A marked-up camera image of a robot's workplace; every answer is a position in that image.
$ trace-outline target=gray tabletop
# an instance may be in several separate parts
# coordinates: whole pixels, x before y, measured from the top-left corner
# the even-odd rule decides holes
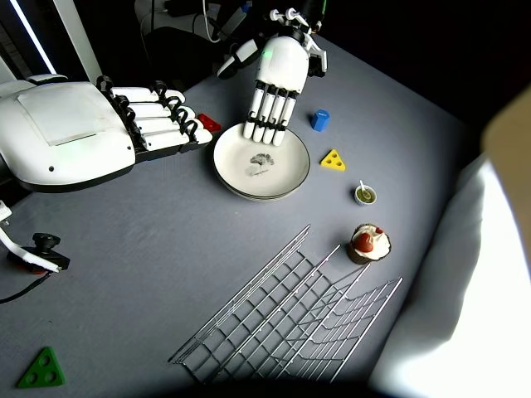
[[[404,283],[344,369],[364,378],[373,367],[412,281],[457,170],[461,122],[332,43],[329,73],[308,79],[290,128],[306,144],[311,170],[291,197],[241,199],[217,180],[212,151],[137,165],[126,176],[80,192],[31,194],[13,209],[7,233],[29,244],[36,231],[62,238],[71,267],[0,308],[0,396],[14,388],[44,346],[52,346],[66,384],[39,396],[141,396],[190,384],[168,357],[191,337],[291,237],[311,224],[303,251],[318,260],[364,222],[384,228],[392,253],[361,289],[403,276]],[[187,93],[187,104],[224,129],[244,119],[255,68],[231,80],[212,76]],[[312,130],[317,109],[328,128]],[[319,161],[337,148],[345,172]],[[355,204],[362,178],[378,192],[374,206]],[[12,268],[0,249],[0,291],[8,296],[35,276]],[[331,265],[352,269],[344,251]]]

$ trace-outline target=light strip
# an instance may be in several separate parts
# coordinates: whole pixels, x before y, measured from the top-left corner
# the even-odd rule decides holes
[[[27,21],[26,16],[24,15],[24,12],[22,12],[22,9],[18,5],[17,0],[9,0],[9,1],[11,2],[11,5],[15,9],[15,12],[17,13],[18,17],[20,18],[22,25],[24,25],[24,27],[26,28],[27,34],[30,35],[30,38],[32,39],[33,44],[35,45],[35,48],[37,49],[37,51],[39,51],[39,54],[41,54],[41,58],[46,64],[46,66],[48,67],[48,70],[50,71],[50,73],[55,75],[57,73],[55,68],[51,64],[50,59],[48,58],[46,53],[44,52],[44,49],[42,48],[41,43],[39,42],[39,39],[37,39],[37,36],[35,36],[35,32],[33,31],[32,26],[30,25],[30,22]]]

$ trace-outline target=red triangle block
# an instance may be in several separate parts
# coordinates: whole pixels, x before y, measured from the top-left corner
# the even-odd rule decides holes
[[[65,384],[65,376],[51,347],[45,347],[17,384],[18,388],[53,387]]]

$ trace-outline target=robotic hand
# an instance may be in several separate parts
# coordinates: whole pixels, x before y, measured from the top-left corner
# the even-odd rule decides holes
[[[327,60],[326,51],[321,50],[310,36],[312,28],[294,8],[285,14],[273,10],[270,19],[283,27],[277,37],[265,44],[261,53],[255,93],[243,135],[257,143],[279,146],[306,76],[324,76]],[[234,63],[243,64],[257,50],[254,40],[244,43],[218,71],[218,76],[223,77]]]

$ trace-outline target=plate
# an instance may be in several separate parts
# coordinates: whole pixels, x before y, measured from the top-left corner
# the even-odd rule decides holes
[[[243,138],[243,124],[228,129],[214,148],[217,175],[236,194],[275,200],[293,193],[309,173],[309,154],[299,137],[286,130],[279,147]]]

